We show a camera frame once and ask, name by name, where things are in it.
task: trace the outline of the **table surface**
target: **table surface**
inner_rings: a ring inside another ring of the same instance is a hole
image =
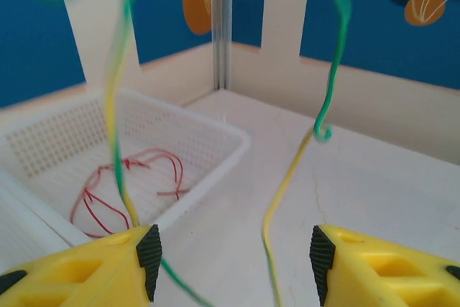
[[[273,306],[262,217],[313,119],[228,91],[189,109],[245,129],[252,148],[162,235],[163,254],[215,306]],[[312,142],[272,221],[285,306],[319,306],[312,228],[334,224],[460,262],[460,167],[334,128]],[[160,271],[157,306],[196,306]]]

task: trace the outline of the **yellow plastic part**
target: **yellow plastic part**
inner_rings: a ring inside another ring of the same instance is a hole
[[[446,271],[459,263],[337,226],[319,227],[336,246],[325,307],[460,306],[460,280]]]
[[[0,295],[0,306],[148,306],[136,246],[149,229],[139,226],[11,269],[27,275]]]

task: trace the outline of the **red wire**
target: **red wire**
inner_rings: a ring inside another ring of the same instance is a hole
[[[149,153],[153,153],[153,152],[160,152],[161,154],[160,155],[155,155],[154,157],[151,157],[148,160],[145,160],[144,162],[141,162],[141,161],[138,160],[139,157],[144,156],[144,155],[149,154]],[[121,162],[126,165],[126,168],[128,170],[131,168],[132,165],[139,166],[141,168],[149,168],[149,169],[151,169],[150,166],[149,166],[149,163],[153,163],[154,161],[159,160],[161,158],[167,158],[167,159],[169,159],[171,161],[172,167],[174,169],[174,181],[175,181],[175,183],[177,185],[176,185],[176,190],[175,191],[173,191],[173,192],[157,192],[157,195],[159,195],[159,196],[169,196],[169,195],[175,194],[176,198],[179,199],[179,194],[187,193],[189,190],[188,189],[187,190],[181,190],[180,189],[180,186],[182,185],[182,181],[183,181],[183,164],[182,164],[182,161],[180,160],[180,158],[178,156],[176,156],[173,153],[168,152],[167,150],[164,150],[164,149],[151,148],[151,149],[147,149],[147,150],[145,150],[143,152],[139,152],[139,153],[137,153],[135,155],[128,156],[128,157],[124,158],[123,160],[121,160]],[[175,164],[175,161],[173,160],[173,158],[176,159],[179,162],[179,166],[180,166],[179,181],[178,181],[178,170],[176,168],[176,164]],[[129,229],[128,218],[126,217],[125,214],[123,214],[120,210],[114,208],[113,206],[109,205],[107,202],[105,202],[104,200],[100,199],[99,197],[95,196],[94,194],[92,194],[90,192],[90,190],[95,188],[99,184],[99,182],[101,181],[101,173],[102,173],[102,171],[103,170],[113,170],[113,169],[114,169],[113,165],[101,165],[101,166],[98,167],[97,170],[93,171],[91,173],[91,175],[86,179],[86,182],[85,182],[85,184],[83,186],[83,189],[80,192],[80,195],[77,197],[77,200],[75,201],[75,203],[74,203],[74,205],[72,207],[72,210],[70,212],[70,222],[71,222],[71,224],[74,224],[74,218],[75,218],[76,210],[78,208],[78,205],[79,205],[80,201],[83,199],[83,203],[85,204],[86,209],[88,210],[90,215],[93,217],[93,219],[98,223],[98,225],[105,232],[107,232],[108,234],[113,234],[113,232],[109,231],[107,229],[107,227],[104,226],[104,224],[97,217],[97,215],[94,214],[92,208],[90,207],[90,205],[86,201],[85,197],[87,196],[89,198],[89,200],[90,200],[90,203],[93,203],[93,198],[94,198],[99,203],[102,203],[105,207],[107,207],[107,208],[111,209],[112,211],[115,211],[116,213],[121,215],[121,217],[123,217],[123,219],[125,221],[126,228]],[[86,232],[84,234],[86,234],[89,237],[93,237],[93,238],[102,238],[102,236],[100,236],[100,235],[89,234],[89,233],[86,233]]]

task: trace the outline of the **wall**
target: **wall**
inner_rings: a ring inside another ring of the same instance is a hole
[[[114,35],[116,19],[119,14],[120,0],[64,1],[68,13],[68,20],[70,21],[70,26],[75,37],[80,65],[84,72],[85,79],[80,80],[80,82],[86,80],[89,89],[100,88],[103,85],[106,74],[106,59],[109,56],[111,40]],[[174,11],[175,17],[177,17],[178,20],[173,22],[175,28],[174,30],[170,30],[172,36],[165,37],[164,35],[158,35],[157,38],[152,38],[151,47],[146,45],[144,40],[142,43],[143,58],[140,59],[141,63],[143,63],[142,65],[139,64],[139,55],[137,52],[138,45],[136,45],[136,42],[133,40],[123,86],[167,101],[184,104],[213,90],[213,48],[211,44],[211,28],[209,27],[205,32],[203,28],[201,28],[201,32],[195,35],[186,27],[190,25],[190,23],[186,23],[184,20],[182,0],[174,0],[174,4],[172,0],[165,1],[163,8],[154,5],[144,6],[140,11],[139,9],[133,9],[135,19],[139,19],[140,21],[144,20],[144,22],[147,20],[153,21],[152,26],[157,24],[156,29],[160,34],[167,32],[170,28],[160,26],[161,24],[165,24],[165,16],[163,16],[162,22],[155,22],[155,12],[158,13],[161,11],[167,14],[169,10]],[[25,27],[24,30],[29,30],[29,37],[31,38],[30,45],[33,45],[34,29]],[[153,31],[145,32],[135,30],[135,32],[138,38],[147,35],[149,35],[149,37],[155,37]],[[180,47],[177,45],[172,46],[169,45],[170,42],[185,42],[185,45]],[[159,46],[168,46],[169,49],[165,54],[162,54],[162,52],[159,52]],[[55,70],[54,72],[56,75],[60,76],[60,78],[66,79],[68,77],[62,70]],[[2,78],[14,80],[12,73],[3,73]],[[65,86],[75,84],[78,83],[68,83]],[[55,90],[60,90],[62,88],[63,86],[55,86]],[[85,93],[88,88],[74,88],[70,93]],[[55,90],[48,89],[41,94]],[[63,92],[63,95],[68,95],[68,93],[67,91]],[[43,103],[40,100],[33,102],[39,104]],[[2,109],[1,115],[6,116],[5,113],[6,110]]]
[[[232,45],[233,91],[316,116],[329,64],[299,55],[306,1],[264,0],[261,47]],[[342,66],[328,120],[460,164],[459,110],[454,89]]]

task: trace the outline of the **orange circle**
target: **orange circle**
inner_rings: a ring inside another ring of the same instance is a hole
[[[445,0],[409,0],[404,16],[409,24],[423,27],[440,19],[445,9]]]
[[[211,31],[211,9],[206,8],[205,0],[182,0],[182,5],[185,21],[193,34],[204,35]]]

